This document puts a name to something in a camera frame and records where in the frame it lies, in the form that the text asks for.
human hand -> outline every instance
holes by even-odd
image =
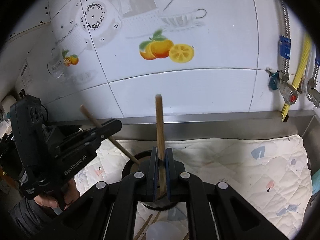
[[[80,197],[79,191],[77,191],[76,182],[74,179],[68,181],[68,189],[64,194],[64,202],[67,204],[64,210],[66,210],[74,201]],[[47,194],[40,194],[34,198],[35,202],[41,207],[57,208],[58,201]]]

lemon slice decal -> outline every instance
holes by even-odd
[[[176,44],[169,51],[169,57],[176,63],[186,63],[192,60],[194,49],[187,44]]]

white quilted cloth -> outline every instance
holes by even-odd
[[[132,154],[156,146],[151,141],[119,141]],[[166,142],[174,159],[184,163],[186,171],[203,181],[225,181],[252,206],[269,219],[288,238],[301,228],[305,208],[312,193],[307,153],[299,135],[271,140],[199,139]],[[98,156],[76,176],[81,194],[97,181],[108,184],[121,180],[129,160],[108,140],[97,150]],[[148,216],[156,212],[138,204],[135,233]],[[161,212],[158,220],[169,221],[188,232],[186,207],[179,203],[173,210]]]

green leaf decal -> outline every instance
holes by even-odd
[[[140,45],[139,45],[139,49],[140,49],[141,51],[144,51],[145,48],[146,48],[146,46],[147,46],[149,43],[151,43],[151,42],[152,42],[152,41],[143,41],[143,42],[141,42]]]
[[[152,38],[154,41],[165,41],[167,38],[163,35],[159,35],[155,38]]]
[[[68,49],[66,50],[62,49],[62,57],[65,58],[68,52],[69,52]]]
[[[153,37],[153,38],[156,38],[157,36],[159,36],[159,35],[161,35],[161,34],[162,34],[162,29],[159,29],[159,30],[156,30],[156,31],[153,33],[152,37]]]

orange fruit decal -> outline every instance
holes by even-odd
[[[71,56],[67,56],[69,50],[62,49],[62,57],[63,57],[63,63],[65,66],[69,67],[71,64],[72,65],[77,65],[79,62],[79,58],[76,54],[73,54]]]
[[[169,51],[173,46],[173,42],[166,39],[164,41],[153,41],[150,43],[150,49],[157,58],[165,58],[169,56]]]
[[[169,56],[169,50],[173,42],[162,35],[162,29],[155,31],[149,41],[143,41],[139,45],[140,55],[144,59],[165,58]]]
[[[173,62],[186,63],[193,59],[195,50],[187,44],[176,44],[162,35],[162,29],[156,30],[149,41],[139,45],[141,57],[147,60],[169,57]]]
[[[151,45],[151,43],[146,45],[144,52],[140,50],[141,57],[143,57],[144,59],[147,59],[147,60],[153,60],[153,59],[157,58],[156,56],[154,56],[152,54],[151,49],[150,49],[150,45]]]
[[[79,62],[79,58],[76,54],[70,56],[70,61],[72,65],[77,65]]]
[[[173,62],[186,63],[195,55],[194,49],[187,44],[176,44],[169,51],[169,57]]]
[[[63,59],[63,63],[64,63],[67,67],[69,67],[69,66],[71,65],[71,59],[70,59],[70,57],[65,57],[65,58]]]

